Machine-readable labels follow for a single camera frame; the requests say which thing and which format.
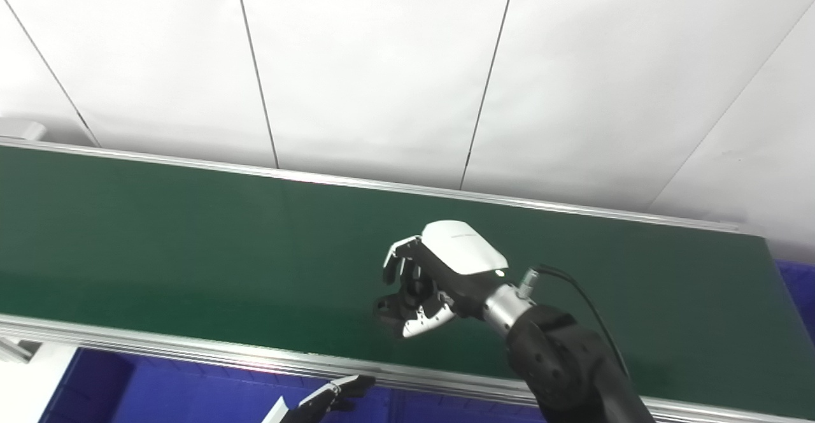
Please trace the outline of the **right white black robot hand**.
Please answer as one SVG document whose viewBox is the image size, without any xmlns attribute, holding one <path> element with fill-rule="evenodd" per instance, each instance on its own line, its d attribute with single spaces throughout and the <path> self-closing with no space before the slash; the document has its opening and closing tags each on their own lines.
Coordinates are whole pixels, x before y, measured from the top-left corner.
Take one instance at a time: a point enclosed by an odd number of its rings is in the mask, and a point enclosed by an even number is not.
<svg viewBox="0 0 815 423">
<path fill-rule="evenodd" d="M 383 281 L 397 292 L 374 302 L 374 314 L 397 338 L 422 335 L 456 317 L 484 321 L 487 300 L 503 286 L 506 258 L 469 224 L 428 223 L 393 243 Z"/>
</svg>

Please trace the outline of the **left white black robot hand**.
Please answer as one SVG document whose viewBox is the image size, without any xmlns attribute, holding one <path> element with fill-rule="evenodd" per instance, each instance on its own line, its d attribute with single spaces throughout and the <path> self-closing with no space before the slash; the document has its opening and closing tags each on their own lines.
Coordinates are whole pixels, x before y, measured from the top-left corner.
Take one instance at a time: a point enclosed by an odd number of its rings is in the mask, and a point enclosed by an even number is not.
<svg viewBox="0 0 815 423">
<path fill-rule="evenodd" d="M 330 380 L 289 408 L 279 397 L 262 422 L 320 422 L 330 412 L 355 410 L 355 399 L 361 399 L 376 385 L 374 376 L 349 375 Z"/>
</svg>

